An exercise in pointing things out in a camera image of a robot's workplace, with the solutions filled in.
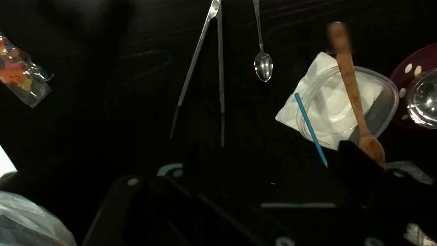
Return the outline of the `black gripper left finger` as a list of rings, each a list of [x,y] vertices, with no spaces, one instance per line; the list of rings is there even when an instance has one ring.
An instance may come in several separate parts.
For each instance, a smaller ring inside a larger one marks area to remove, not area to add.
[[[82,246],[191,246],[156,212],[139,176],[116,179],[100,205]]]

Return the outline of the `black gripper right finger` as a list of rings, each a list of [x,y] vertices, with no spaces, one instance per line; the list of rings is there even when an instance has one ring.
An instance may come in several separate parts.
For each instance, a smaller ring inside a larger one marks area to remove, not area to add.
[[[354,202],[355,227],[362,246],[407,246],[410,209],[406,178],[396,178],[365,154],[355,143],[341,141],[337,167]]]

